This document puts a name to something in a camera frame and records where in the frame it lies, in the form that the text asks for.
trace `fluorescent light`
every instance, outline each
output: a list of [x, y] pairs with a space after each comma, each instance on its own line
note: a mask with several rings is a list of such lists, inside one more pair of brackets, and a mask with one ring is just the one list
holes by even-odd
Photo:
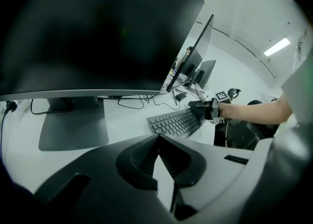
[[265, 51], [264, 54], [266, 56], [270, 56], [273, 53], [276, 53], [277, 51], [283, 49], [284, 47], [287, 47], [288, 45], [290, 45], [290, 41], [287, 38], [284, 38], [279, 43], [272, 46], [269, 50]]

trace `keyboard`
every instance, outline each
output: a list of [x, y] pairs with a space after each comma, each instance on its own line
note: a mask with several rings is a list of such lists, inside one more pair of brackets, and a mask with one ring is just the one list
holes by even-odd
[[149, 117], [147, 121], [154, 134], [172, 134], [184, 138], [191, 136], [204, 123], [191, 109]]

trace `cable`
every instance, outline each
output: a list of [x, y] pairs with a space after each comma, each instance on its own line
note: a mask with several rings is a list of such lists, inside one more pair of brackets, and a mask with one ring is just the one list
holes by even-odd
[[153, 99], [153, 102], [155, 103], [156, 106], [166, 105], [166, 106], [170, 107], [171, 109], [173, 109], [170, 105], [167, 105], [166, 103], [157, 104], [156, 101], [155, 101], [155, 99], [154, 99], [154, 97], [152, 97], [152, 99]]
[[60, 98], [61, 100], [63, 100], [67, 105], [68, 105], [68, 110], [64, 110], [64, 111], [46, 111], [46, 112], [33, 112], [33, 101], [34, 99], [31, 100], [30, 103], [30, 111], [33, 115], [40, 115], [40, 114], [45, 114], [45, 113], [59, 113], [59, 112], [71, 112], [73, 111], [72, 105], [64, 98]]
[[195, 97], [196, 99], [200, 100], [199, 97], [196, 97], [192, 92], [190, 92], [188, 89], [184, 88], [184, 86], [182, 86], [183, 89], [185, 89], [188, 93], [190, 93], [193, 97]]
[[179, 89], [175, 89], [175, 91], [178, 92], [178, 93], [183, 93], [183, 94], [185, 94], [185, 95], [187, 94], [187, 92], [180, 91]]
[[120, 100], [140, 100], [139, 98], [103, 98], [103, 97], [99, 97], [102, 100], [111, 100], [111, 101], [120, 101]]
[[6, 102], [6, 109], [4, 111], [4, 115], [1, 122], [1, 136], [0, 136], [0, 159], [2, 160], [2, 135], [3, 135], [3, 124], [5, 116], [11, 111], [14, 112], [18, 105], [14, 101], [7, 101]]
[[133, 108], [133, 107], [129, 107], [129, 106], [122, 105], [122, 104], [119, 103], [121, 99], [118, 100], [117, 104], [120, 105], [120, 106], [122, 106], [122, 107], [129, 108], [129, 109], [143, 109], [143, 108], [145, 107], [145, 105], [143, 104], [143, 101], [142, 101], [142, 99], [140, 98], [140, 95], [139, 95], [139, 99], [140, 99], [140, 101], [141, 101], [141, 103], [142, 103], [142, 107], [141, 107], [141, 108]]
[[3, 124], [4, 124], [4, 118], [7, 115], [7, 113], [4, 113], [2, 122], [1, 122], [1, 138], [0, 138], [0, 159], [2, 159], [2, 132], [3, 132]]
[[227, 130], [228, 130], [228, 123], [229, 123], [229, 120], [227, 120], [227, 124], [226, 124], [226, 131], [225, 131], [225, 147], [227, 147]]

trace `monitor base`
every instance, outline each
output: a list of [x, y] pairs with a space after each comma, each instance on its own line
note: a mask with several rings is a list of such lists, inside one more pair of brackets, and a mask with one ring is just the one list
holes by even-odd
[[[49, 99], [49, 110], [58, 110], [55, 106], [56, 100], [59, 99]], [[72, 102], [73, 111], [46, 115], [40, 134], [39, 150], [66, 151], [107, 145], [109, 137], [103, 101], [98, 101], [96, 97], [75, 97], [67, 100]]]
[[205, 99], [206, 99], [206, 98], [203, 96], [203, 94], [201, 93], [200, 90], [190, 88], [189, 85], [186, 86], [185, 88], [188, 89], [190, 92], [194, 93], [195, 95], [197, 95], [200, 100], [205, 100]]

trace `desk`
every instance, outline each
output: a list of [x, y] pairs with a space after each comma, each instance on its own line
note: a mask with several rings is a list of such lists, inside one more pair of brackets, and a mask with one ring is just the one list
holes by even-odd
[[[214, 94], [211, 92], [207, 93], [207, 95], [209, 95], [209, 98], [214, 97]], [[191, 100], [196, 100], [196, 98], [188, 93], [187, 98], [181, 102], [180, 109], [189, 108], [188, 102]], [[172, 93], [159, 95], [155, 98], [155, 101], [157, 104], [167, 103], [173, 108], [178, 108], [175, 105]], [[49, 104], [47, 100], [38, 99], [35, 102], [34, 111], [42, 112], [48, 110]], [[145, 101], [143, 102], [145, 105], [143, 109], [134, 110], [119, 106], [117, 101], [104, 101], [109, 135], [108, 145], [136, 136], [150, 134], [151, 132], [146, 121], [147, 117], [174, 111], [166, 105], [156, 106], [152, 100], [149, 104]], [[140, 100], [122, 100], [120, 103], [131, 107], [142, 106]], [[3, 140], [3, 160], [11, 178], [31, 192], [35, 192], [46, 179], [59, 169], [91, 150], [40, 151], [38, 144], [44, 119], [45, 115], [32, 115], [28, 111], [20, 122], [15, 123], [14, 127], [11, 127], [10, 138]], [[214, 130], [215, 126], [206, 122], [189, 139], [213, 145]]]

